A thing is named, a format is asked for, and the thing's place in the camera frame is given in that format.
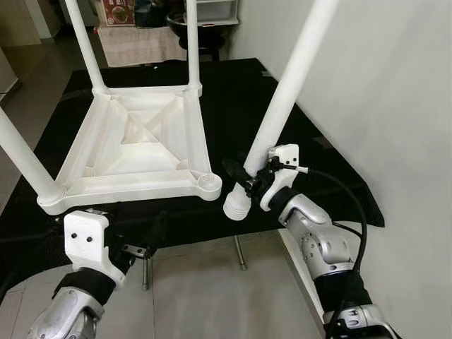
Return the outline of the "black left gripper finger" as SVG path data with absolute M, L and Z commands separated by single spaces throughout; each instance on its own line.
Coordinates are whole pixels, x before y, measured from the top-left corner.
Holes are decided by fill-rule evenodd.
M 148 233 L 146 233 L 146 248 L 147 249 L 160 249 L 162 243 L 167 238 L 167 229 L 169 223 L 168 212 L 161 212 L 155 217 Z

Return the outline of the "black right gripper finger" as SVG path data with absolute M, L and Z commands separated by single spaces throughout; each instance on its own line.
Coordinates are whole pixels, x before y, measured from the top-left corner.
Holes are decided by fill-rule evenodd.
M 249 188 L 249 174 L 240 162 L 224 158 L 224 169 L 236 184 L 242 188 Z

